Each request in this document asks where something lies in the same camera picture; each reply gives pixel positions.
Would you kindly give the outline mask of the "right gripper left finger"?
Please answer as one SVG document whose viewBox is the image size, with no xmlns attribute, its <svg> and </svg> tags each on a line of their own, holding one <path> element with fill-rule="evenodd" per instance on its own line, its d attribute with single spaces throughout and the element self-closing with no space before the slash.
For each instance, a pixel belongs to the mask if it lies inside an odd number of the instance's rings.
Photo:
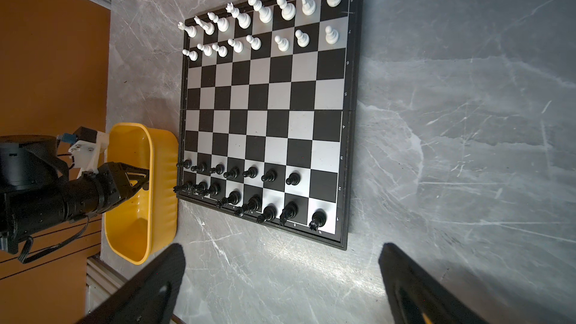
<svg viewBox="0 0 576 324">
<path fill-rule="evenodd" d="M 80 323 L 170 323 L 185 273 L 185 254 L 171 244 Z"/>
</svg>

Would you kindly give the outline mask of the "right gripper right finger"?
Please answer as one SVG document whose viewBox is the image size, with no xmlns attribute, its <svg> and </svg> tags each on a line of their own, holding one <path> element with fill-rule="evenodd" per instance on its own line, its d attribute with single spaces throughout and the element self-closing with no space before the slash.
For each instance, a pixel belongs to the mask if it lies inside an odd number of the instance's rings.
<svg viewBox="0 0 576 324">
<path fill-rule="evenodd" d="M 396 323 L 486 322 L 396 244 L 384 244 L 379 267 Z"/>
</svg>

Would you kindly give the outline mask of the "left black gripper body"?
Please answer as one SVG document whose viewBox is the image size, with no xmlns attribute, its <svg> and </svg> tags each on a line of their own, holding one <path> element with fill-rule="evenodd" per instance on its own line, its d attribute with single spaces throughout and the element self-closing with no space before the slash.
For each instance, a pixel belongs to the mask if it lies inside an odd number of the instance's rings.
<svg viewBox="0 0 576 324">
<path fill-rule="evenodd" d="M 93 218 L 119 206 L 148 185 L 150 171 L 126 163 L 109 162 L 98 173 L 84 172 L 62 189 L 64 219 Z"/>
</svg>

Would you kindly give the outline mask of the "yellow tray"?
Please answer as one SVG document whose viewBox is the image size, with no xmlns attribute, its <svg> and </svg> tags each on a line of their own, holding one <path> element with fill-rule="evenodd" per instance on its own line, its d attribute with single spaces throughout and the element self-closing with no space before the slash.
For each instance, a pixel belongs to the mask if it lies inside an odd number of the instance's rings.
<svg viewBox="0 0 576 324">
<path fill-rule="evenodd" d="M 108 161 L 150 172 L 147 185 L 104 215 L 109 246 L 134 265 L 143 264 L 176 236 L 178 200 L 173 187 L 178 154 L 176 136 L 168 130 L 118 123 L 109 132 Z"/>
</svg>

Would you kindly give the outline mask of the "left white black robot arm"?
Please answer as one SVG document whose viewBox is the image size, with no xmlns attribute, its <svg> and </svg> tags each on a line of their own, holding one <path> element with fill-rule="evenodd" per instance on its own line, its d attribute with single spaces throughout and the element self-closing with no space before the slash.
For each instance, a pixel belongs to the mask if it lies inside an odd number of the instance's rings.
<svg viewBox="0 0 576 324">
<path fill-rule="evenodd" d="M 126 163 L 109 162 L 97 172 L 69 178 L 57 155 L 54 136 L 1 137 L 1 250 L 21 263 L 39 260 L 81 237 L 72 237 L 31 254 L 33 235 L 64 222 L 90 221 L 129 200 L 149 183 L 150 173 Z"/>
</svg>

